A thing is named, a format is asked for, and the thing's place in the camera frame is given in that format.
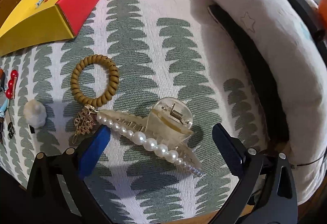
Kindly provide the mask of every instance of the fabric tablecloth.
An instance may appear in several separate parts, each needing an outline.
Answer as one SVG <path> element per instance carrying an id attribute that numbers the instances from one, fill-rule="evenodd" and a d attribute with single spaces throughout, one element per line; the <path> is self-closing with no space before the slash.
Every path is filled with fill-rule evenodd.
<path id="1" fill-rule="evenodd" d="M 246 147 L 257 150 L 266 147 L 266 132 L 242 59 L 207 11 L 212 3 L 100 0 L 75 39 L 1 57 L 6 76 L 16 69 L 19 77 L 9 107 L 15 135 L 8 138 L 5 123 L 0 165 L 26 187 L 38 152 L 58 155 L 71 145 L 73 119 L 82 108 L 71 94 L 71 73 L 86 56 L 107 55 L 119 67 L 120 84 L 117 95 L 102 108 L 144 117 L 160 98 L 183 101 L 194 116 L 188 145 L 205 175 L 194 177 L 112 133 L 92 175 L 85 179 L 104 212 L 116 223 L 157 223 L 219 209 L 238 179 L 212 140 L 213 125 L 221 122 Z M 88 66 L 80 85 L 85 95 L 97 97 L 107 85 L 107 73 L 98 65 Z M 45 126 L 35 134 L 23 116 L 25 103 L 32 99 L 47 111 Z M 59 179 L 71 210 L 78 213 L 63 177 Z"/>

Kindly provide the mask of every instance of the orange object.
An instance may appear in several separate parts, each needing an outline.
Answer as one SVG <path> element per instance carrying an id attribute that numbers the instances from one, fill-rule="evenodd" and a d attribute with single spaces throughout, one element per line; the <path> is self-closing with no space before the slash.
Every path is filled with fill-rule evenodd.
<path id="1" fill-rule="evenodd" d="M 327 0 L 320 0 L 318 12 L 322 16 L 325 23 L 325 28 L 327 29 Z"/>

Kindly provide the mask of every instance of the white figurine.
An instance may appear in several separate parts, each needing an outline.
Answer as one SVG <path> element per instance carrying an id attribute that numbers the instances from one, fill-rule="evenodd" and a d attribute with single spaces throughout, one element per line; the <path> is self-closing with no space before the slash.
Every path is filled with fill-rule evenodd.
<path id="1" fill-rule="evenodd" d="M 28 101 L 25 104 L 24 117 L 27 124 L 34 128 L 40 128 L 45 125 L 46 111 L 45 107 L 41 102 L 38 102 L 35 99 Z"/>

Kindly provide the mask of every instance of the star pattern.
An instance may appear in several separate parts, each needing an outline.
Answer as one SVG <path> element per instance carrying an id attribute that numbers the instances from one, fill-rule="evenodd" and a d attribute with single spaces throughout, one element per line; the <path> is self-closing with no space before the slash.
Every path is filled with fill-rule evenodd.
<path id="1" fill-rule="evenodd" d="M 247 30 L 250 30 L 251 32 L 255 33 L 254 30 L 255 20 L 250 17 L 248 12 L 245 12 L 244 16 L 241 17 L 241 22 L 244 24 Z"/>

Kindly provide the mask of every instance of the green tree pattern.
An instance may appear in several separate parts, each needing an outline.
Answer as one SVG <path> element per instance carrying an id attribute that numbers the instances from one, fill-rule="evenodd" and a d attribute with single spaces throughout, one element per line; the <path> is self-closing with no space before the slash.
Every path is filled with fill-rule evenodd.
<path id="1" fill-rule="evenodd" d="M 215 211 L 224 203 L 229 191 L 226 184 L 230 182 L 229 174 L 216 145 L 212 140 L 212 127 L 221 122 L 220 116 L 213 112 L 218 109 L 218 103 L 210 98 L 215 92 L 211 87 L 203 85 L 209 80 L 199 71 L 205 67 L 196 59 L 201 55 L 195 50 L 196 43 L 191 39 L 190 23 L 176 18 L 159 18 L 157 26 L 161 26 L 159 35 L 165 37 L 163 48 L 170 50 L 166 54 L 166 61 L 175 61 L 169 67 L 169 72 L 176 74 L 174 85 L 182 86 L 178 92 L 178 99 L 187 101 L 186 105 L 193 113 L 194 135 L 188 142 L 189 147 L 197 147 L 195 153 L 202 161 L 205 176 L 196 187 L 202 187 L 197 192 L 197 215 Z"/>
<path id="2" fill-rule="evenodd" d="M 8 55 L 5 55 L 2 57 L 2 70 L 4 72 L 8 72 L 9 69 L 9 61 L 11 60 L 11 57 L 9 57 Z M 0 154 L 2 157 L 2 163 L 3 163 L 3 168 L 10 173 L 13 177 L 14 177 L 14 173 L 11 170 L 11 167 L 9 165 L 9 160 L 7 157 L 7 150 L 6 150 L 6 140 L 4 139 L 4 133 L 2 133 L 2 140 L 3 140 L 3 145 L 0 144 Z"/>
<path id="3" fill-rule="evenodd" d="M 259 142 L 259 137 L 254 134 L 258 128 L 252 123 L 254 115 L 250 112 L 251 105 L 244 100 L 247 99 L 245 92 L 242 90 L 244 84 L 239 79 L 228 79 L 224 82 L 224 91 L 229 92 L 227 102 L 233 105 L 232 117 L 237 118 L 235 123 L 235 131 L 239 131 L 238 139 L 246 148 L 253 147 Z"/>
<path id="4" fill-rule="evenodd" d="M 18 90 L 18 127 L 19 127 L 19 136 L 22 138 L 21 147 L 22 147 L 22 155 L 25 157 L 24 164 L 27 167 L 27 174 L 29 175 L 32 169 L 32 165 L 34 162 L 34 147 L 31 142 L 30 130 L 29 126 L 26 123 L 24 118 L 23 110 L 24 106 L 27 103 L 27 84 L 28 84 L 28 74 L 29 69 L 28 65 L 30 63 L 31 56 L 31 48 L 26 49 L 26 54 L 23 59 L 22 71 L 20 72 L 21 82 L 19 84 Z"/>
<path id="5" fill-rule="evenodd" d="M 96 8 L 92 10 L 89 17 L 86 19 L 77 37 L 65 42 L 61 48 L 61 50 L 65 52 L 61 57 L 60 63 L 65 63 L 65 65 L 63 65 L 62 67 L 60 71 L 60 75 L 66 75 L 66 77 L 63 79 L 63 82 L 61 84 L 61 88 L 67 89 L 63 95 L 63 102 L 68 102 L 67 106 L 64 109 L 63 116 L 70 118 L 66 123 L 65 131 L 71 132 L 72 135 L 75 132 L 75 127 L 73 123 L 74 118 L 76 118 L 77 113 L 82 110 L 83 105 L 78 103 L 75 100 L 75 98 L 72 96 L 72 92 L 70 89 L 70 78 L 71 78 L 71 73 L 76 67 L 76 64 L 78 64 L 80 60 L 84 59 L 86 56 L 94 54 L 94 51 L 92 50 L 92 46 L 94 45 L 94 40 L 91 38 L 91 35 L 94 34 L 94 30 L 92 27 L 86 24 L 90 24 L 94 22 L 92 18 L 95 17 L 94 14 L 95 10 Z M 93 75 L 87 72 L 89 69 L 93 69 L 93 68 L 94 65 L 87 66 L 87 68 L 84 69 L 83 72 L 80 74 L 80 79 L 79 79 L 81 90 L 83 94 L 85 94 L 88 97 L 95 97 L 94 89 L 87 87 L 85 85 L 88 83 L 95 82 Z M 70 137 L 69 140 L 70 145 L 72 145 L 71 139 L 72 136 Z"/>
<path id="6" fill-rule="evenodd" d="M 144 53 L 149 46 L 146 44 L 146 34 L 142 28 L 138 0 L 108 0 L 108 17 L 110 22 L 107 31 L 110 35 L 108 54 L 117 54 L 113 59 L 119 66 L 120 84 L 113 108 L 128 111 L 131 114 L 145 117 L 151 107 L 159 100 L 157 94 L 147 91 L 156 88 L 155 81 L 147 78 L 155 72 L 148 66 L 152 60 Z M 131 144 L 129 140 L 121 138 L 120 144 Z M 179 193 L 176 188 L 168 187 L 178 183 L 173 175 L 163 172 L 174 170 L 173 165 L 157 158 L 153 153 L 142 147 L 133 145 L 124 153 L 124 161 L 135 161 L 127 170 L 128 176 L 140 176 L 133 181 L 132 190 L 142 190 L 137 196 L 141 207 L 147 207 L 144 214 L 151 214 L 147 219 L 157 223 L 182 218 L 182 206 L 178 204 L 179 197 L 172 196 Z"/>
<path id="7" fill-rule="evenodd" d="M 60 155 L 60 150 L 54 146 L 59 145 L 58 140 L 52 134 L 56 132 L 55 125 L 52 119 L 55 117 L 51 104 L 53 99 L 51 91 L 53 90 L 51 83 L 47 80 L 52 77 L 50 70 L 52 62 L 49 58 L 49 54 L 52 53 L 52 47 L 48 44 L 40 45 L 36 48 L 35 64 L 33 71 L 35 72 L 33 82 L 35 82 L 33 93 L 36 93 L 35 99 L 41 102 L 46 109 L 47 118 L 45 125 L 37 132 L 36 138 L 40 145 L 40 151 L 44 152 L 48 156 Z"/>
<path id="8" fill-rule="evenodd" d="M 130 217 L 130 213 L 124 209 L 125 206 L 117 201 L 120 198 L 111 192 L 116 190 L 108 180 L 108 177 L 111 177 L 112 174 L 110 169 L 101 163 L 102 160 L 107 160 L 104 153 L 102 153 L 92 175 L 84 179 L 85 184 L 102 210 L 114 223 L 135 223 Z"/>
<path id="9" fill-rule="evenodd" d="M 18 72 L 20 72 L 18 66 L 21 63 L 22 50 L 18 50 L 16 52 L 14 52 L 13 57 L 14 57 L 14 60 L 13 60 L 13 63 L 12 63 L 11 70 L 17 70 Z M 10 73 L 11 72 L 6 73 L 7 79 L 10 78 L 10 76 L 9 76 Z M 12 124 L 14 125 L 14 127 L 16 127 L 15 126 L 15 108 L 16 108 L 15 107 L 15 102 L 16 102 L 16 98 L 14 100 L 10 101 L 9 108 L 8 108 L 10 120 L 12 121 Z M 10 156 L 12 157 L 12 163 L 15 166 L 15 172 L 17 173 L 17 178 L 22 183 L 22 186 L 26 187 L 27 186 L 27 180 L 26 180 L 26 177 L 25 177 L 24 173 L 22 172 L 22 168 L 20 167 L 20 160 L 19 160 L 19 157 L 18 157 L 18 154 L 17 154 L 16 136 L 17 136 L 17 133 L 15 133 L 13 138 L 9 140 L 8 147 L 10 149 Z"/>

